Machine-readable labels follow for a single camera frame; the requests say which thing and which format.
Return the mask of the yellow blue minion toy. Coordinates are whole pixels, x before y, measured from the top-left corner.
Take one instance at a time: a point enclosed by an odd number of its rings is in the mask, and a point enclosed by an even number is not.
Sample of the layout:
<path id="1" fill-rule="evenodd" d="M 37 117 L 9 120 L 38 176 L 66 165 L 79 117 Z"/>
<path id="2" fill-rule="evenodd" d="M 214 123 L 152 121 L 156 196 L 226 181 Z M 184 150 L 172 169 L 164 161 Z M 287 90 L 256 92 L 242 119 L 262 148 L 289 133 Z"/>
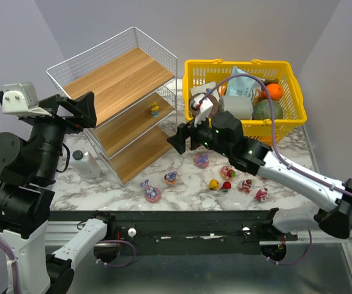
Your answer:
<path id="1" fill-rule="evenodd" d="M 158 117 L 158 115 L 160 113 L 159 109 L 160 109 L 160 107 L 159 107 L 157 102 L 153 102 L 151 104 L 151 115 L 152 115 L 152 117 Z"/>

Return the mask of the yellow duck toy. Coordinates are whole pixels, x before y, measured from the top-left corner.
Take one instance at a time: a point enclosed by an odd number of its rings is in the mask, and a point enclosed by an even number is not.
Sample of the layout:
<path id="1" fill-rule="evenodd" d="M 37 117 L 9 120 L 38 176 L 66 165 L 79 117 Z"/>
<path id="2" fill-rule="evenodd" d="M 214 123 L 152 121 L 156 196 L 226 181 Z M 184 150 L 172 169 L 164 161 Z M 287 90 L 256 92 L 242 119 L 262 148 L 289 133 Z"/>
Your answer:
<path id="1" fill-rule="evenodd" d="M 216 179 L 212 179 L 210 180 L 208 187 L 210 190 L 218 190 L 220 183 Z"/>

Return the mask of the red strawberry toy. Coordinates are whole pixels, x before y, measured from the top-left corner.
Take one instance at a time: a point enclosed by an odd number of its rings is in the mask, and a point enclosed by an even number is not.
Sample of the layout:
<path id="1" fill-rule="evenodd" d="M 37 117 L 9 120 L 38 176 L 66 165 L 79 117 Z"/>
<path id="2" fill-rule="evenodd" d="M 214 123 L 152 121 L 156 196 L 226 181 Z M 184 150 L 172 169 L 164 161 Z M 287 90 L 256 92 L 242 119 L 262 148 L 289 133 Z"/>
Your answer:
<path id="1" fill-rule="evenodd" d="M 220 188 L 220 190 L 223 192 L 228 192 L 230 189 L 231 189 L 231 183 L 229 181 L 225 181 Z"/>

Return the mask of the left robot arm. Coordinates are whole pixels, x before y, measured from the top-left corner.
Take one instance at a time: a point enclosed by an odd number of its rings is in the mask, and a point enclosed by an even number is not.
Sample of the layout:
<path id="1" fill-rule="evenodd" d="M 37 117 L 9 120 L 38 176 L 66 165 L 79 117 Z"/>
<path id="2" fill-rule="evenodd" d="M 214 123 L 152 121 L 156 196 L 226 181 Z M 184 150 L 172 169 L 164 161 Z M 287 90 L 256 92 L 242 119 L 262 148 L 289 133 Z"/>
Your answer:
<path id="1" fill-rule="evenodd" d="M 37 100 L 19 84 L 0 91 L 0 105 L 30 124 L 24 140 L 0 133 L 0 249 L 5 253 L 7 293 L 66 293 L 83 257 L 115 231 L 115 217 L 97 211 L 63 247 L 47 254 L 45 235 L 54 192 L 49 186 L 66 151 L 64 137 L 97 123 L 93 92 L 72 100 L 54 95 Z"/>

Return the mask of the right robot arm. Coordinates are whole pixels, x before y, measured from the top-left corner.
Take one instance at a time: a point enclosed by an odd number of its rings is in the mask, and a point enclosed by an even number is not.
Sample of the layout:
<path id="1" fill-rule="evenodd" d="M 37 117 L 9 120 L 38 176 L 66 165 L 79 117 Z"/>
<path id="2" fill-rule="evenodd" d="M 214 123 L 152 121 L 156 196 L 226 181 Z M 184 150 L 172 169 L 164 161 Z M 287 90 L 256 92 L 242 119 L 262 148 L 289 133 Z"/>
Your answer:
<path id="1" fill-rule="evenodd" d="M 275 181 L 314 202 L 314 208 L 271 209 L 268 224 L 281 233 L 321 229 L 347 239 L 352 229 L 352 179 L 345 182 L 325 177 L 285 159 L 269 145 L 244 136 L 241 121 L 230 112 L 215 114 L 199 125 L 178 125 L 168 143 L 179 153 L 204 146 L 225 156 L 235 169 Z"/>

